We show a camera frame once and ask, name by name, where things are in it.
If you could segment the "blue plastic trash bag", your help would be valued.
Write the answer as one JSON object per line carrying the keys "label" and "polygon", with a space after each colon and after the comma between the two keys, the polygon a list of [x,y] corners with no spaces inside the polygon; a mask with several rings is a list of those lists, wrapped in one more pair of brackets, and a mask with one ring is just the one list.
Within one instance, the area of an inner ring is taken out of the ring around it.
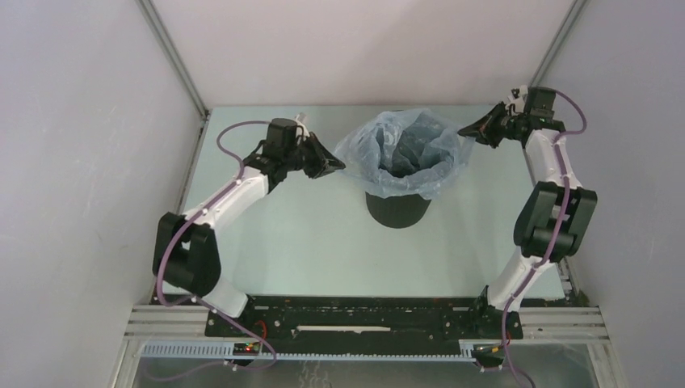
{"label": "blue plastic trash bag", "polygon": [[372,196],[434,200],[468,166],[475,141],[460,129],[428,108],[385,111],[345,136],[334,155]]}

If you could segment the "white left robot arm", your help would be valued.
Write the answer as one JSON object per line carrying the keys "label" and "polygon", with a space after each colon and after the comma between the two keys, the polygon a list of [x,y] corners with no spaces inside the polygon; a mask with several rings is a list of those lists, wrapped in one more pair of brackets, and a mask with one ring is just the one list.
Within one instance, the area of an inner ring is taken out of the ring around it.
{"label": "white left robot arm", "polygon": [[289,173],[302,171],[319,179],[346,167],[301,120],[275,118],[265,125],[266,136],[244,158],[217,142],[222,152],[237,160],[237,173],[196,207],[164,214],[153,254],[155,293],[163,305],[169,303],[163,286],[174,286],[225,314],[225,327],[240,337],[254,330],[255,315],[245,308],[247,294],[222,273],[218,231],[271,194]]}

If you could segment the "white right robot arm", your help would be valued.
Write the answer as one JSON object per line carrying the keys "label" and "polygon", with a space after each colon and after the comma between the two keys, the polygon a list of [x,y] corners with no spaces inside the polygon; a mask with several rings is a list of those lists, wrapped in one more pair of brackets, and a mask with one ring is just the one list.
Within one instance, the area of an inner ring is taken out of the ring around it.
{"label": "white right robot arm", "polygon": [[489,338],[502,327],[502,317],[517,311],[525,293],[554,264],[577,253],[598,203],[574,173],[566,150],[571,132],[554,117],[556,98],[568,95],[552,88],[520,86],[459,135],[495,149],[504,140],[523,150],[533,188],[515,222],[515,252],[497,279],[487,285],[485,306],[471,313],[473,333]]}

